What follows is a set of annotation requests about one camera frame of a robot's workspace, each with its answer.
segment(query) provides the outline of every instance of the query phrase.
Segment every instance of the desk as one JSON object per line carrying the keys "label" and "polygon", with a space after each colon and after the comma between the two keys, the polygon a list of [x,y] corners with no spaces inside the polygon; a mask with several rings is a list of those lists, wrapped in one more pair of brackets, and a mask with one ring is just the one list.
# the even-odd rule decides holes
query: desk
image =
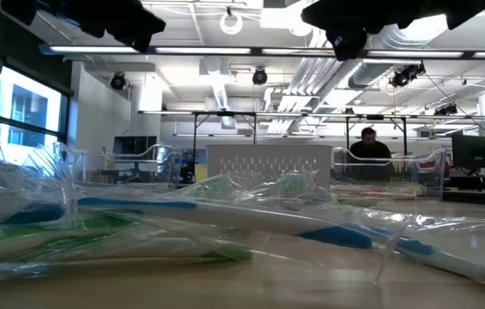
{"label": "desk", "polygon": [[485,191],[485,176],[450,177],[445,179],[446,187],[457,187],[459,190]]}
{"label": "desk", "polygon": [[[485,217],[484,206],[435,201],[396,201],[377,209]],[[294,254],[308,249],[282,237],[270,243]],[[400,254],[391,256],[376,285],[363,279],[367,275],[267,263],[259,256],[251,263],[107,265],[0,283],[0,308],[485,308],[485,284]]]}

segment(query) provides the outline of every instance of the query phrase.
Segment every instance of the window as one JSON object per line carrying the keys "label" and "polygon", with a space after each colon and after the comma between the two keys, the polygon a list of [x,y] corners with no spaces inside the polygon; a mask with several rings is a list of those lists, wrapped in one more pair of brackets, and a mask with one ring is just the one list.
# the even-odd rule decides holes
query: window
{"label": "window", "polygon": [[0,160],[20,165],[30,155],[34,147],[52,146],[56,136],[25,130],[9,124],[0,124]]}
{"label": "window", "polygon": [[11,69],[0,74],[0,116],[58,131],[62,95]]}

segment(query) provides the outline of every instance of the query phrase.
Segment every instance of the ceiling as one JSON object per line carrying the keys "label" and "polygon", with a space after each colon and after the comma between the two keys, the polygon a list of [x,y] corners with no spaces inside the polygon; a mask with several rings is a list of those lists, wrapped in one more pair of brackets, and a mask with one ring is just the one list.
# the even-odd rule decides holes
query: ceiling
{"label": "ceiling", "polygon": [[[245,0],[245,9],[233,9],[243,17],[243,27],[238,34],[230,35],[221,30],[220,19],[225,9],[222,7],[202,8],[187,6],[148,7],[154,14],[167,23],[163,33],[156,34],[152,45],[206,45],[206,46],[309,46],[312,33],[295,36],[287,29],[260,27],[259,16],[262,12],[261,0]],[[40,13],[31,31],[54,45],[118,45],[111,36],[103,39],[93,38],[77,27],[66,24],[51,15]],[[424,48],[434,49],[485,49],[485,15],[478,15],[462,26],[445,31],[427,43]],[[152,63],[165,78],[169,90],[164,93],[165,103],[203,102],[213,97],[209,84],[198,81],[199,61],[202,57],[193,56],[92,56],[82,60],[102,63]],[[229,96],[258,98],[262,100],[267,87],[253,86],[252,75],[257,67],[265,67],[269,75],[269,87],[287,87],[297,72],[301,58],[241,58],[225,56],[229,63],[232,83],[226,86]],[[421,76],[410,85],[393,95],[392,89],[385,86],[386,80],[379,81],[378,87],[364,91],[355,106],[364,113],[414,112],[425,105],[442,100],[447,95],[455,95],[458,104],[466,111],[476,109],[477,98],[474,94],[485,90],[485,61],[440,61],[424,62],[427,76]],[[103,78],[110,78],[112,72],[102,72]],[[131,72],[126,75],[133,82],[144,82],[145,74]]]}

